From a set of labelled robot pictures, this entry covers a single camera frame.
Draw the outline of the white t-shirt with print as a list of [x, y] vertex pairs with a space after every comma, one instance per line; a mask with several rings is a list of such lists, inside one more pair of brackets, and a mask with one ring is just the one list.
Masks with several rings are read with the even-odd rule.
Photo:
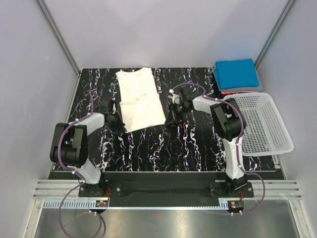
[[165, 114], [151, 68], [116, 73], [122, 120], [127, 132], [163, 125]]

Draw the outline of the right aluminium corner post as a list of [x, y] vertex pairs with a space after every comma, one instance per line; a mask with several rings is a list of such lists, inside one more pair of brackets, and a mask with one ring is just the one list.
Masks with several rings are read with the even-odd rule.
[[293, 9], [296, 2], [297, 2], [297, 0], [288, 0], [286, 2], [282, 12], [280, 13], [276, 23], [274, 24], [270, 34], [268, 35], [267, 40], [265, 41], [265, 43], [264, 43], [256, 61], [255, 61], [255, 68], [256, 69], [260, 68], [260, 65], [261, 65], [263, 59], [265, 58], [268, 50], [270, 49], [270, 46], [272, 45], [273, 41], [275, 40], [277, 34], [279, 33], [281, 27], [283, 26], [286, 18], [290, 14], [290, 12]]

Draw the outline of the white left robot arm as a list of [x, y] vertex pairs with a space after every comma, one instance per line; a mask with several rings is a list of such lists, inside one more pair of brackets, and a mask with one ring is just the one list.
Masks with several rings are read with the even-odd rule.
[[88, 158], [88, 136], [103, 127], [112, 133], [125, 132], [118, 109], [115, 100], [101, 100], [86, 116], [55, 126], [50, 160], [76, 174], [85, 184], [90, 184], [89, 189], [95, 196], [104, 195], [107, 184], [103, 181], [102, 172]]

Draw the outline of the white plastic laundry basket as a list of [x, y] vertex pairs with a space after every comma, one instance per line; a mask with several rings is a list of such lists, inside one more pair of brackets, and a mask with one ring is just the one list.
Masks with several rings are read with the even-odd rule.
[[292, 152], [293, 141], [284, 121], [267, 93], [227, 95], [235, 99], [246, 122], [242, 140], [243, 156], [271, 156]]

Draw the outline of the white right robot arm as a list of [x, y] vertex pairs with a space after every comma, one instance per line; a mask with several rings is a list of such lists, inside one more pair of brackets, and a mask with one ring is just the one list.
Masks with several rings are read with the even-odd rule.
[[226, 180], [211, 191], [218, 195], [237, 196], [247, 184], [242, 156], [242, 139], [245, 120], [234, 99], [221, 100], [208, 96], [187, 97], [169, 93], [168, 117], [165, 125], [183, 119], [190, 111], [210, 114], [215, 133], [222, 139], [226, 157]]

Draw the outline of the aluminium frame rail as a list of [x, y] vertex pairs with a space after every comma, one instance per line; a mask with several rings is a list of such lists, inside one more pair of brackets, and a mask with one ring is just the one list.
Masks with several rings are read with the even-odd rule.
[[[265, 181], [265, 190], [259, 180], [252, 180], [247, 187], [243, 198], [245, 200], [259, 200], [263, 193], [265, 199], [301, 199], [297, 183], [294, 180], [268, 180]], [[67, 192], [79, 183], [77, 180], [48, 179], [40, 180], [37, 183], [33, 199], [62, 199]]]

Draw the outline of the aluminium corner post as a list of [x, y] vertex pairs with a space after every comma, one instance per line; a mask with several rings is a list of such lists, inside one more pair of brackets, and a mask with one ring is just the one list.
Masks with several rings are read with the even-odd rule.
[[268, 35], [267, 40], [265, 41], [265, 43], [264, 43], [256, 61], [255, 61], [255, 68], [256, 69], [260, 68], [260, 65], [261, 65], [263, 59], [265, 58], [268, 50], [270, 49], [270, 46], [272, 45], [273, 41], [275, 40], [277, 34], [279, 33], [281, 27], [283, 26], [286, 18], [290, 14], [290, 12], [293, 9], [296, 2], [297, 2], [297, 0], [288, 0], [286, 2], [282, 12], [280, 13], [276, 23], [274, 24], [270, 34]]
[[40, 11], [44, 15], [49, 27], [51, 28], [59, 46], [61, 47], [61, 50], [63, 51], [65, 57], [68, 60], [71, 68], [73, 69], [76, 76], [79, 76], [81, 73], [81, 69], [78, 66], [78, 64], [76, 63], [69, 47], [67, 46], [67, 43], [65, 42], [65, 40], [64, 40], [64, 38], [63, 38], [59, 28], [58, 28], [58, 25], [55, 22], [54, 17], [52, 15], [51, 11], [49, 10], [46, 2], [44, 0], [35, 0], [35, 2], [37, 3]]

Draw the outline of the folded pink t-shirt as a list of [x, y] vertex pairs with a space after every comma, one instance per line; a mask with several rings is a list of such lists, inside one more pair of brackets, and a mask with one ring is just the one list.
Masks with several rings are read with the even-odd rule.
[[240, 93], [258, 93], [258, 91], [250, 91], [250, 90], [247, 90], [247, 91], [221, 91], [220, 92], [221, 95], [225, 96], [225, 95], [232, 95], [232, 94], [240, 94]]

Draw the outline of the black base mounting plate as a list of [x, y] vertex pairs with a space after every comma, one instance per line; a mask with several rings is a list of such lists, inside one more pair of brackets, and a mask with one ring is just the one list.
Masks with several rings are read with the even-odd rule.
[[213, 205], [220, 198], [243, 198], [247, 184], [230, 193], [218, 195], [211, 188], [226, 180], [224, 172], [107, 172], [98, 185], [85, 184], [79, 196], [110, 197], [123, 203], [141, 201], [152, 205]]

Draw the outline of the left aluminium corner post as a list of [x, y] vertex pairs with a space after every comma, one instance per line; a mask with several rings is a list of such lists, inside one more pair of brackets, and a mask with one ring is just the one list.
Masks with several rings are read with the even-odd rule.
[[76, 76], [79, 76], [81, 73], [81, 69], [78, 66], [78, 64], [76, 63], [69, 47], [67, 46], [67, 43], [65, 42], [65, 40], [64, 40], [64, 38], [63, 38], [59, 28], [58, 28], [58, 25], [55, 22], [54, 17], [52, 15], [51, 11], [49, 10], [46, 2], [44, 0], [35, 0], [35, 2], [37, 3], [40, 11], [44, 15], [49, 27], [51, 28], [59, 46], [61, 47], [61, 50], [63, 51], [65, 57], [68, 60], [71, 68], [73, 69]]

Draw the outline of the folded blue t-shirt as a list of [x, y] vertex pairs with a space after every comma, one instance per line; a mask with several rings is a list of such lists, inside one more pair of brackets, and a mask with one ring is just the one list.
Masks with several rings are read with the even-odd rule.
[[260, 84], [252, 59], [217, 61], [215, 74], [221, 89], [257, 87]]

